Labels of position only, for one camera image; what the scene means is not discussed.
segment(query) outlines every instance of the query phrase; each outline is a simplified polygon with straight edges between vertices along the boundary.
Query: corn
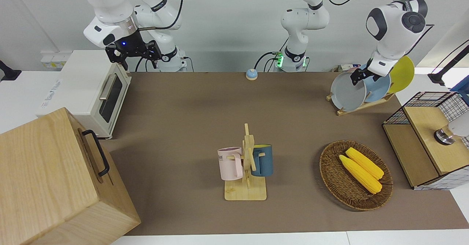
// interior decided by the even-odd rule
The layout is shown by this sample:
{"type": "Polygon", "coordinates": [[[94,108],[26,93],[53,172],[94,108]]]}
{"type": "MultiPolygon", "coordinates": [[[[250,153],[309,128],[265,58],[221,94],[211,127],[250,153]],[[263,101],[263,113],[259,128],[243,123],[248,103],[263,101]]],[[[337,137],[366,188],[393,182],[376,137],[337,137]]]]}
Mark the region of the corn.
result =
{"type": "Polygon", "coordinates": [[[354,160],[355,163],[358,163],[363,169],[365,169],[370,175],[373,175],[374,178],[380,180],[383,178],[384,172],[378,165],[375,165],[372,160],[368,157],[357,151],[355,148],[350,147],[345,153],[354,160]]]}
{"type": "Polygon", "coordinates": [[[353,177],[358,180],[370,193],[376,194],[379,193],[382,189],[382,185],[376,178],[370,175],[365,169],[360,165],[355,163],[350,158],[347,158],[343,155],[339,155],[340,160],[344,167],[353,175],[353,177]]]}

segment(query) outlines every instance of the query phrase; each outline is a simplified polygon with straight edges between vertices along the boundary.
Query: wooden cabinet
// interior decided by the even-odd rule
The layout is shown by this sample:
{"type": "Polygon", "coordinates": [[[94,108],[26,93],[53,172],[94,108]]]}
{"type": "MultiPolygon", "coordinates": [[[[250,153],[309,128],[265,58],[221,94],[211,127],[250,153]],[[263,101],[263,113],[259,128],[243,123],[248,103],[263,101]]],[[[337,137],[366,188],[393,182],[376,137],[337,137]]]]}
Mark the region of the wooden cabinet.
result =
{"type": "Polygon", "coordinates": [[[139,225],[101,152],[65,108],[0,134],[0,244],[107,245],[139,225]]]}
{"type": "Polygon", "coordinates": [[[439,108],[404,107],[409,124],[384,124],[410,186],[450,189],[469,182],[469,150],[461,140],[441,145],[433,133],[448,124],[439,108]]]}

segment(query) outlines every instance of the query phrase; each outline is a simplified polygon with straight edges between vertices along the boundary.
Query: white robotic arm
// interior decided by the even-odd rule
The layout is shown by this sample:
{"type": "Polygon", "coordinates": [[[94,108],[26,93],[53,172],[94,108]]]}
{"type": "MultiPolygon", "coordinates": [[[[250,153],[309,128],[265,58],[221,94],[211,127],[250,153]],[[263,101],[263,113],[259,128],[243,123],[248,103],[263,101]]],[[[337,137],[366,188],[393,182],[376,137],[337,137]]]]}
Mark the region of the white robotic arm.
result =
{"type": "MultiPolygon", "coordinates": [[[[134,9],[139,25],[162,28],[165,25],[171,25],[176,20],[178,11],[168,3],[168,0],[142,1],[143,3],[134,9]]],[[[183,59],[185,52],[176,46],[170,32],[178,30],[180,27],[181,19],[177,19],[176,23],[167,29],[148,31],[161,50],[161,61],[158,62],[158,67],[163,72],[176,72],[186,68],[183,59]]]]}
{"type": "Polygon", "coordinates": [[[106,48],[111,62],[127,69],[125,59],[139,56],[152,61],[155,69],[156,61],[162,60],[158,62],[162,71],[178,71],[185,67],[186,63],[181,59],[183,51],[176,47],[170,33],[163,31],[177,30],[181,26],[179,12],[167,0],[143,0],[144,3],[135,8],[129,0],[88,1],[96,16],[85,28],[84,35],[95,45],[106,48]],[[151,31],[155,40],[145,43],[140,34],[142,30],[160,31],[151,31]]]}
{"type": "Polygon", "coordinates": [[[393,0],[374,8],[368,15],[366,28],[378,41],[377,48],[367,67],[352,74],[352,83],[355,85],[370,76],[375,79],[386,76],[422,36],[426,15],[424,0],[393,0]]]}
{"type": "Polygon", "coordinates": [[[323,6],[323,0],[303,1],[308,3],[308,8],[288,9],[281,19],[289,38],[278,67],[286,72],[297,72],[303,66],[309,41],[303,31],[319,30],[329,23],[329,12],[323,6]]]}

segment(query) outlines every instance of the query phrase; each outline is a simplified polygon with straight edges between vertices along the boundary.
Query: plate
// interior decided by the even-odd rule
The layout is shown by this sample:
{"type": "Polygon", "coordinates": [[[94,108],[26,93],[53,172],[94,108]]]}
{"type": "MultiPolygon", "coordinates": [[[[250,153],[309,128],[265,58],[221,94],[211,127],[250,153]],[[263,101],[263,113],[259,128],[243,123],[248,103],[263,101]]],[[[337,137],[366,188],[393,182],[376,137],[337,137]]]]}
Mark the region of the plate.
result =
{"type": "Polygon", "coordinates": [[[366,103],[372,103],[374,101],[382,99],[389,91],[391,86],[391,77],[386,75],[385,77],[378,78],[375,82],[373,77],[365,78],[366,91],[371,94],[365,99],[366,103]]]}
{"type": "Polygon", "coordinates": [[[335,107],[343,111],[356,110],[365,101],[367,94],[363,81],[353,85],[350,75],[352,75],[352,72],[341,73],[334,79],[330,87],[332,102],[335,107]]]}
{"type": "Polygon", "coordinates": [[[387,165],[373,150],[355,141],[342,140],[327,145],[321,153],[320,173],[325,186],[335,198],[359,211],[380,208],[392,195],[392,176],[387,165]],[[383,188],[379,193],[368,192],[342,165],[339,155],[347,156],[345,151],[350,147],[363,153],[384,171],[384,176],[380,179],[383,188]]]}
{"type": "Polygon", "coordinates": [[[392,87],[389,88],[389,93],[396,93],[407,86],[414,79],[415,67],[414,63],[408,56],[403,56],[394,65],[389,75],[391,76],[392,87]]]}

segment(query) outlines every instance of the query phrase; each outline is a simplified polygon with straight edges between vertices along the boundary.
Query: woven tray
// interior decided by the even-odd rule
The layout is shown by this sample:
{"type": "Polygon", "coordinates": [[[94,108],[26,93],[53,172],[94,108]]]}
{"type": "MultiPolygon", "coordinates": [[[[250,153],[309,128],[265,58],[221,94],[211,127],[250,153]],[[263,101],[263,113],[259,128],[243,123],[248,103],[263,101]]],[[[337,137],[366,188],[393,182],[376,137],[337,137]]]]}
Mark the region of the woven tray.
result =
{"type": "Polygon", "coordinates": [[[340,202],[359,211],[372,210],[385,205],[392,194],[392,177],[384,161],[370,148],[355,141],[342,140],[327,145],[320,157],[320,173],[327,189],[340,202]],[[383,171],[380,179],[383,185],[379,193],[371,194],[363,187],[345,167],[339,159],[339,155],[345,155],[345,151],[353,147],[370,158],[383,171]]]}

